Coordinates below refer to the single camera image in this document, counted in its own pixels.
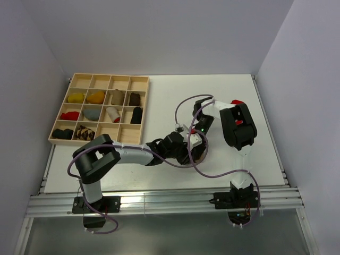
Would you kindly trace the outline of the brown argyle sock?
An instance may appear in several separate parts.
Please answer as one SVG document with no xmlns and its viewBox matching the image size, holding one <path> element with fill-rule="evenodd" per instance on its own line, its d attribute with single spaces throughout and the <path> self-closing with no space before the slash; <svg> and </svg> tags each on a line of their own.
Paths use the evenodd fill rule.
<svg viewBox="0 0 340 255">
<path fill-rule="evenodd" d="M 206 148 L 205 150 L 197 149 L 195 151 L 195 154 L 193 155 L 193 160 L 195 164 L 201 163 L 205 159 L 207 153 L 208 153 L 208 148 Z"/>
</svg>

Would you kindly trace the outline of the black sock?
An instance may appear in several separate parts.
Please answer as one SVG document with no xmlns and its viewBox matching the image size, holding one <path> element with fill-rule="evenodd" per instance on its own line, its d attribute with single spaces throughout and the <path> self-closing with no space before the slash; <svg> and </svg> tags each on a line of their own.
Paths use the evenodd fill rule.
<svg viewBox="0 0 340 255">
<path fill-rule="evenodd" d="M 54 139 L 71 140 L 73 137 L 73 132 L 74 131 L 71 129 L 64 129 L 64 130 L 55 129 L 52 132 L 52 137 Z"/>
<path fill-rule="evenodd" d="M 133 113 L 132 113 L 132 117 L 131 117 L 130 123 L 131 124 L 141 124 L 141 122 L 142 122 L 142 113 L 143 113 L 143 110 L 142 110 L 141 107 L 135 107 L 133 109 Z"/>
</svg>

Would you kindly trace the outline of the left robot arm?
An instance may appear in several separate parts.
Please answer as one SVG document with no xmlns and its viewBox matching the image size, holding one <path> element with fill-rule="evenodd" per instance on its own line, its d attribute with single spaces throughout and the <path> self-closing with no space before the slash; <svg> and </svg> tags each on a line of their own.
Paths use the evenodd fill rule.
<svg viewBox="0 0 340 255">
<path fill-rule="evenodd" d="M 124 145 L 113 141 L 108 134 L 103 134 L 73 153 L 67 172 L 73 176 L 70 170 L 72 165 L 75 165 L 79 175 L 74 177 L 80 182 L 84 206 L 91 212 L 98 212 L 108 206 L 104 200 L 100 180 L 115 165 L 156 166 L 168 163 L 168 159 L 176 159 L 179 168 L 185 168 L 190 163 L 190 156 L 197 161 L 205 149 L 206 143 L 197 133 L 191 139 L 187 134 L 174 131 L 163 139 L 140 145 Z"/>
</svg>

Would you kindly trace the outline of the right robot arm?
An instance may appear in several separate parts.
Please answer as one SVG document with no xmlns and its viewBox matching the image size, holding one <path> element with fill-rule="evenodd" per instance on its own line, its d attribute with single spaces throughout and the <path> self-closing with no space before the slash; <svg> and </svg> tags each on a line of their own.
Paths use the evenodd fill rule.
<svg viewBox="0 0 340 255">
<path fill-rule="evenodd" d="M 234 164 L 233 169 L 229 171 L 230 190 L 214 195 L 209 202 L 217 209 L 257 207 L 259 191 L 245 166 L 257 137 L 257 128 L 247 105 L 237 99 L 227 104 L 207 97 L 195 102 L 193 117 L 198 121 L 195 129 L 204 134 L 215 119 L 220 120 L 223 138 L 233 150 Z"/>
</svg>

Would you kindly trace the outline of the dark brown rolled sock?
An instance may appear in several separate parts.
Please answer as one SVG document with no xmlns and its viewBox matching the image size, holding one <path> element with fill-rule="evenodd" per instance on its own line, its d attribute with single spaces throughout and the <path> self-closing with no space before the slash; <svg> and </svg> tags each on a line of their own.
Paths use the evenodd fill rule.
<svg viewBox="0 0 340 255">
<path fill-rule="evenodd" d="M 132 92 L 129 97 L 129 106 L 140 106 L 141 98 L 140 94 Z"/>
</svg>

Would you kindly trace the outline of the wooden compartment tray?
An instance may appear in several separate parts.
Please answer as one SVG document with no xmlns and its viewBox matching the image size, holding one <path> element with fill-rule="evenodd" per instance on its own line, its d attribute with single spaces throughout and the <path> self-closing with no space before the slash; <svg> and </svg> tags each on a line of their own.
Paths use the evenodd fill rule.
<svg viewBox="0 0 340 255">
<path fill-rule="evenodd" d="M 58 115 L 50 132 L 48 140 L 55 145 L 82 146 L 90 141 L 78 140 L 75 133 L 80 125 L 86 126 L 95 131 L 95 137 L 102 134 L 108 134 L 112 140 L 128 143 L 139 144 L 141 142 L 143 123 L 145 120 L 146 105 L 148 101 L 150 79 L 147 76 L 130 76 L 114 74 L 92 74 L 92 73 L 75 73 L 69 81 L 69 87 L 64 96 Z M 125 94 L 122 106 L 112 105 L 112 91 L 118 89 Z M 102 104 L 89 104 L 86 98 L 91 94 L 103 91 L 105 99 Z M 129 106 L 129 97 L 132 92 L 140 94 L 140 106 L 143 110 L 141 124 L 131 124 L 133 109 L 136 106 Z M 83 93 L 84 101 L 82 104 L 70 104 L 67 97 L 70 94 Z M 113 123 L 106 113 L 108 107 L 115 107 L 120 116 L 119 123 Z M 83 116 L 84 109 L 101 109 L 98 121 L 90 121 Z M 77 121 L 65 121 L 60 119 L 60 115 L 66 112 L 77 111 L 79 118 Z M 73 137 L 71 140 L 54 139 L 52 132 L 55 129 L 71 129 Z"/>
</svg>

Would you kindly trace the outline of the tan rolled sock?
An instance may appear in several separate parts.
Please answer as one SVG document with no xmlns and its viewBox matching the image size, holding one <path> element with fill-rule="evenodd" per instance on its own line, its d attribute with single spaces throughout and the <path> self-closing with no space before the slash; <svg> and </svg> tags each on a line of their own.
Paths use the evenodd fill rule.
<svg viewBox="0 0 340 255">
<path fill-rule="evenodd" d="M 120 91 L 118 89 L 115 89 L 112 91 L 112 98 L 111 98 L 111 104 L 112 105 L 118 105 L 118 106 L 122 106 L 124 103 L 124 98 L 125 98 L 125 94 L 123 91 Z"/>
</svg>

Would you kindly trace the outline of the grey rolled sock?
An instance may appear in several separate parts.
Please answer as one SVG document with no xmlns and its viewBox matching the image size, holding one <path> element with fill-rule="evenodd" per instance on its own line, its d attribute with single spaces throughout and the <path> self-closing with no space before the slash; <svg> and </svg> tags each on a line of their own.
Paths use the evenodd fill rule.
<svg viewBox="0 0 340 255">
<path fill-rule="evenodd" d="M 98 121 L 101 109 L 84 109 L 83 116 L 90 121 Z"/>
</svg>

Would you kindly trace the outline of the orange rolled sock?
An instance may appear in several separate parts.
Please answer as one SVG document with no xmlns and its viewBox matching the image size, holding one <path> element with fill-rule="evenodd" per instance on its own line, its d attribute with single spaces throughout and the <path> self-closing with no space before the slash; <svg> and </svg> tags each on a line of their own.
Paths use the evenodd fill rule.
<svg viewBox="0 0 340 255">
<path fill-rule="evenodd" d="M 103 91 L 99 91 L 91 94 L 86 98 L 87 103 L 89 104 L 102 104 L 105 99 L 105 93 Z"/>
</svg>

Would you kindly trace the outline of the argyle rolled sock in tray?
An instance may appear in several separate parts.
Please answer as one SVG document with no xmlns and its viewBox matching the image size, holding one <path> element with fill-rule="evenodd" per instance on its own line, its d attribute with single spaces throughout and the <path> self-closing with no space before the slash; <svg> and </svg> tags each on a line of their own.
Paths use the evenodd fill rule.
<svg viewBox="0 0 340 255">
<path fill-rule="evenodd" d="M 86 126 L 80 125 L 75 133 L 75 137 L 82 141 L 92 141 L 95 137 L 95 131 Z"/>
</svg>

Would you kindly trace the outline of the red rolled sock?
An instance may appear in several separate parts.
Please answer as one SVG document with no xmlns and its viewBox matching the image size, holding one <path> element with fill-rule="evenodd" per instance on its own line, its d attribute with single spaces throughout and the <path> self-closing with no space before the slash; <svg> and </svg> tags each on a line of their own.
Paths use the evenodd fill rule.
<svg viewBox="0 0 340 255">
<path fill-rule="evenodd" d="M 60 119 L 65 121 L 77 121 L 79 118 L 79 114 L 80 113 L 77 111 L 62 113 L 60 115 Z"/>
</svg>

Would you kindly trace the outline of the black rolled sock in tray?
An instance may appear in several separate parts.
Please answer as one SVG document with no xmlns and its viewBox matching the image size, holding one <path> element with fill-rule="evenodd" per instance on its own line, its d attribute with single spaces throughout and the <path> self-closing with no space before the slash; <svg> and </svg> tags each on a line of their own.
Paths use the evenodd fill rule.
<svg viewBox="0 0 340 255">
<path fill-rule="evenodd" d="M 52 137 L 54 139 L 71 140 L 73 137 L 73 132 L 74 131 L 71 129 L 64 129 L 64 130 L 55 129 L 52 132 Z"/>
</svg>

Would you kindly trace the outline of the yellow rolled sock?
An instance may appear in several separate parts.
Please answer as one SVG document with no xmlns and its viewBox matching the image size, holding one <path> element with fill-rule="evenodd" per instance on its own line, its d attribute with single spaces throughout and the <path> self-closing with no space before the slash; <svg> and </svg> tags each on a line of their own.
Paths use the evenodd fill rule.
<svg viewBox="0 0 340 255">
<path fill-rule="evenodd" d="M 67 102 L 70 104 L 82 104 L 83 101 L 84 101 L 83 93 L 72 93 L 67 97 Z"/>
</svg>

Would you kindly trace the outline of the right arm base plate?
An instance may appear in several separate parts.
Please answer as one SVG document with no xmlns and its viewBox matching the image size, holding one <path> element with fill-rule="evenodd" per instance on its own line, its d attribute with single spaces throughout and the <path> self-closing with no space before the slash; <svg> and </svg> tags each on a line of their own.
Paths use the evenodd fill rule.
<svg viewBox="0 0 340 255">
<path fill-rule="evenodd" d="M 229 192 L 216 192 L 213 198 L 209 200 L 215 209 L 246 209 L 257 208 L 259 202 L 258 193 L 242 193 L 236 190 Z"/>
</svg>

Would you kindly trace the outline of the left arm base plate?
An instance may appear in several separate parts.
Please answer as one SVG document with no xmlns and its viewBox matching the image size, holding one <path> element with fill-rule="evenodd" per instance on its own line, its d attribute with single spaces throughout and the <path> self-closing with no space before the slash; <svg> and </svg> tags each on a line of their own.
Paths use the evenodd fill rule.
<svg viewBox="0 0 340 255">
<path fill-rule="evenodd" d="M 101 213 L 118 213 L 121 205 L 120 196 L 103 196 L 97 202 L 90 204 L 95 210 Z M 83 197 L 75 197 L 73 201 L 73 214 L 89 214 L 94 211 L 90 209 Z"/>
</svg>

